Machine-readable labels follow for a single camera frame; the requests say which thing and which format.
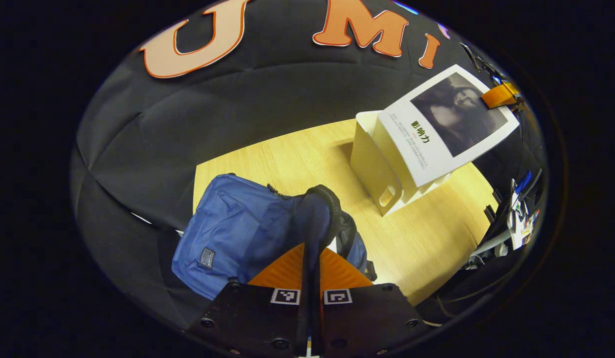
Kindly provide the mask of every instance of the orange clip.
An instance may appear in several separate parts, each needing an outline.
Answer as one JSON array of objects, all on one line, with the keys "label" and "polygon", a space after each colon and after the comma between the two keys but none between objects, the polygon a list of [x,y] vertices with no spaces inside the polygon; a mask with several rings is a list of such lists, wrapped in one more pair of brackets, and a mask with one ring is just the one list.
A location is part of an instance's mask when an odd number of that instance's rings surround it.
[{"label": "orange clip", "polygon": [[516,104],[524,101],[517,88],[507,80],[502,80],[502,84],[484,93],[482,99],[489,108],[507,106],[508,104]]}]

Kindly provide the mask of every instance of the light wood surface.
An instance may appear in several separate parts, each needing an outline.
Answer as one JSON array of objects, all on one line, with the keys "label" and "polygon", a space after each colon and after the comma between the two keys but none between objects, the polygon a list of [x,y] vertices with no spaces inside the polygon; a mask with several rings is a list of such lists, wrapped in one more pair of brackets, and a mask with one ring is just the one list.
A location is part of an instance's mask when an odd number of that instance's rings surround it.
[{"label": "light wood surface", "polygon": [[355,119],[289,133],[214,158],[196,167],[193,212],[219,174],[235,173],[285,195],[323,184],[341,200],[362,235],[375,283],[395,283],[417,304],[466,262],[489,227],[484,208],[497,208],[492,188],[469,163],[441,186],[381,217],[349,160]]}]

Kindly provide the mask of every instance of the letter m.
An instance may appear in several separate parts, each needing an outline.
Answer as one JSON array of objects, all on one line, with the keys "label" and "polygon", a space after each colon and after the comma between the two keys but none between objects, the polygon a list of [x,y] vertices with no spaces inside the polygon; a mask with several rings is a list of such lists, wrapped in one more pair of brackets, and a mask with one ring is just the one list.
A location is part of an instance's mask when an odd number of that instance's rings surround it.
[{"label": "letter m", "polygon": [[387,10],[371,17],[361,0],[328,0],[325,26],[312,39],[318,45],[347,46],[351,43],[347,35],[348,23],[358,46],[367,47],[380,35],[380,39],[373,44],[376,52],[393,57],[402,55],[400,44],[409,21]]}]

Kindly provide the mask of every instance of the woman portrait photo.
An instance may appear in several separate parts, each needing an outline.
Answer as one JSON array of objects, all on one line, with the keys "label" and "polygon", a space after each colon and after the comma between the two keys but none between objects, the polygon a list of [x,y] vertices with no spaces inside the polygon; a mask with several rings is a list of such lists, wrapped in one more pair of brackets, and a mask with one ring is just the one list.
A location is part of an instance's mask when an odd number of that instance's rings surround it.
[{"label": "woman portrait photo", "polygon": [[411,100],[431,123],[453,157],[473,147],[507,123],[501,111],[489,110],[482,91],[453,73]]}]

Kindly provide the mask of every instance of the white paper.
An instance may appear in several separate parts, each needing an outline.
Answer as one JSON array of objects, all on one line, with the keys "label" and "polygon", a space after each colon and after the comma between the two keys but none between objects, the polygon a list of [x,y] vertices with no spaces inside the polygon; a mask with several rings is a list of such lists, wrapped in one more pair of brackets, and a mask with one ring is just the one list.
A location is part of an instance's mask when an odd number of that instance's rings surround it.
[{"label": "white paper", "polygon": [[378,114],[416,186],[473,161],[517,128],[510,109],[489,109],[480,99],[488,90],[453,65]]}]

